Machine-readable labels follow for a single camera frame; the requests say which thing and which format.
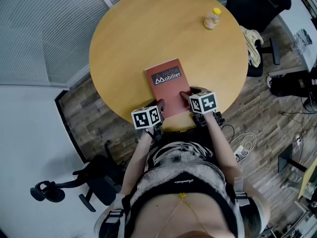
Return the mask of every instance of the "white cube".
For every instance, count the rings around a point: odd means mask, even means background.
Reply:
[[[157,106],[136,109],[131,116],[135,129],[151,128],[161,121]]]
[[[189,96],[189,99],[195,113],[205,114],[218,108],[215,93],[208,90]]]

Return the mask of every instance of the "bare chest skin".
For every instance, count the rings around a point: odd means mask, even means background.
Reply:
[[[187,194],[185,201],[192,205],[196,216],[184,202],[174,210],[180,201],[178,194],[160,195],[149,200],[136,219],[131,238],[175,238],[190,231],[204,232],[205,229],[215,238],[234,238],[220,207],[211,197],[200,193]]]

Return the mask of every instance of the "cream cloth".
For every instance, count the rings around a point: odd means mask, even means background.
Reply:
[[[259,52],[256,49],[255,42],[256,40],[260,40],[261,44],[263,44],[263,39],[258,31],[256,30],[248,30],[247,28],[241,26],[244,37],[246,38],[248,51],[249,51],[249,61],[254,67],[258,67],[261,62],[261,57]]]

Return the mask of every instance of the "red book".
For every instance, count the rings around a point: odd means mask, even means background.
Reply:
[[[179,59],[161,63],[146,69],[148,82],[157,100],[165,100],[163,116],[168,118],[189,109],[189,105],[180,96],[191,91]]]

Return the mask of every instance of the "yellow bottle cap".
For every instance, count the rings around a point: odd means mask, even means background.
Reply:
[[[221,10],[219,8],[213,8],[212,12],[214,13],[214,15],[217,15],[217,16],[221,14]]]

